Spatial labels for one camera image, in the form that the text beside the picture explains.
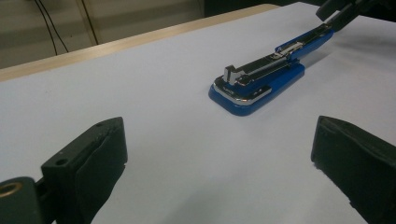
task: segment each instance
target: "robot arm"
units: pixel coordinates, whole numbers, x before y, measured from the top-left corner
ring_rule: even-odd
[[[335,16],[331,17],[326,23],[337,32],[347,26],[361,12],[366,12],[374,5],[381,4],[387,8],[395,7],[395,2],[390,0],[327,0],[317,11],[317,16],[326,21],[336,10]]]

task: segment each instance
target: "white table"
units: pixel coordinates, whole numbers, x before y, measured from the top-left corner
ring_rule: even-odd
[[[0,181],[38,180],[50,156],[122,116],[129,162],[95,224],[364,223],[310,152],[319,115],[396,145],[395,23],[358,17],[251,116],[207,96],[225,66],[320,25],[316,10],[280,7],[0,82]]]

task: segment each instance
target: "stapler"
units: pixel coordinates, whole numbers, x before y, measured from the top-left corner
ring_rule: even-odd
[[[317,11],[319,27],[275,48],[275,52],[239,68],[230,65],[215,79],[209,97],[237,116],[246,116],[274,99],[304,75],[300,59],[328,41],[379,0],[328,0]]]

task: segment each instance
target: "screw hole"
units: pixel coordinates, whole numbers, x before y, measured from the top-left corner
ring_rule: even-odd
[[[56,165],[64,165],[65,163],[67,163],[67,159],[62,159],[55,162]]]
[[[11,195],[22,188],[22,184],[20,182],[9,183],[4,186],[0,186],[0,198]]]

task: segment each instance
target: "black cable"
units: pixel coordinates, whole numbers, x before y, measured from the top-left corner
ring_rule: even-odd
[[[46,7],[44,7],[44,4],[41,2],[41,0],[38,0],[38,2],[44,8],[44,11],[47,13],[47,16],[49,17],[49,21],[52,24],[53,30],[55,31],[55,34],[58,36],[59,40],[61,40],[62,44],[64,45],[64,49],[66,49],[66,52],[69,52],[69,50],[67,49],[66,45],[64,44],[64,41],[59,36],[58,31],[56,30],[55,25],[53,24],[52,18],[50,17],[50,14],[48,13]]]
[[[89,24],[90,27],[91,27],[92,34],[93,34],[93,38],[95,39],[95,43],[96,43],[96,45],[99,45],[99,41],[98,41],[98,38],[97,38],[97,36],[96,36],[96,32],[95,32],[95,30],[93,29],[93,24],[92,24],[92,21],[91,21],[90,14],[88,13],[87,7],[85,6],[85,1],[82,0],[81,3],[82,3],[82,6],[84,7],[85,15],[87,15],[88,24]]]
[[[55,41],[53,40],[53,36],[52,36],[51,31],[50,31],[50,27],[49,27],[49,24],[47,22],[46,16],[44,15],[44,12],[41,9],[40,5],[37,3],[37,0],[35,0],[35,4],[37,5],[38,9],[40,9],[40,12],[41,12],[41,15],[43,16],[44,22],[47,25],[47,29],[49,31],[50,39],[52,40],[53,49],[55,50],[55,55],[58,55],[58,51],[56,51]]]
[[[201,16],[204,17],[204,12],[202,11],[202,5],[201,5],[201,0],[197,0],[198,2],[198,7],[199,7],[199,11],[201,12]]]

